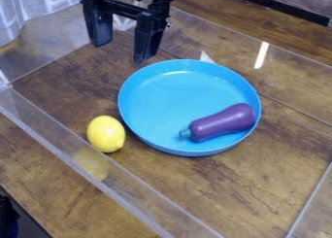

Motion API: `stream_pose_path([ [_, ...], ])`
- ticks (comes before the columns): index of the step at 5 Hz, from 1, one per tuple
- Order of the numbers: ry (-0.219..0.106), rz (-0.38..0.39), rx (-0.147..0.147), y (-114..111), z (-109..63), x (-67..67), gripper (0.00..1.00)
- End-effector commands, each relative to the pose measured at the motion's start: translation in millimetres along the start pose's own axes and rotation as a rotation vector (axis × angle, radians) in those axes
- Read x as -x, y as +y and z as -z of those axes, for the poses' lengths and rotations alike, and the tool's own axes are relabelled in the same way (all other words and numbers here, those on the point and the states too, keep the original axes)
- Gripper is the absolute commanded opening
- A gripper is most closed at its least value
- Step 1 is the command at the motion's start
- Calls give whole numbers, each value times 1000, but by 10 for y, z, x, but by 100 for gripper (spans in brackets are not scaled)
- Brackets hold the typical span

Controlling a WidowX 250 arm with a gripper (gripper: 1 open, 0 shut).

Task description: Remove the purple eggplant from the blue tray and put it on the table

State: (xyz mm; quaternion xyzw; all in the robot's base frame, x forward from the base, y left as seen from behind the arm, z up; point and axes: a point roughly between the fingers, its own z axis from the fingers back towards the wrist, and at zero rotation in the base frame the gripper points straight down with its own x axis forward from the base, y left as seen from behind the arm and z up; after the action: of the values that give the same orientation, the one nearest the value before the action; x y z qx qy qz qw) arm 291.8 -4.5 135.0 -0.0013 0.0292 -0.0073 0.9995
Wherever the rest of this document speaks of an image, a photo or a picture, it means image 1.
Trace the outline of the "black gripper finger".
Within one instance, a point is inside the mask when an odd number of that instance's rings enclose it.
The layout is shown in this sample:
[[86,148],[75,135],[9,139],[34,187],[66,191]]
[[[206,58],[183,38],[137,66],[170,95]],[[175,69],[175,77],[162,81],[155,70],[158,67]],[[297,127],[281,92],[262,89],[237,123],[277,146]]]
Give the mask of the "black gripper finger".
[[170,14],[142,12],[137,17],[134,61],[145,62],[158,54]]
[[83,1],[83,14],[90,41],[97,48],[114,40],[114,21],[103,5],[91,0]]

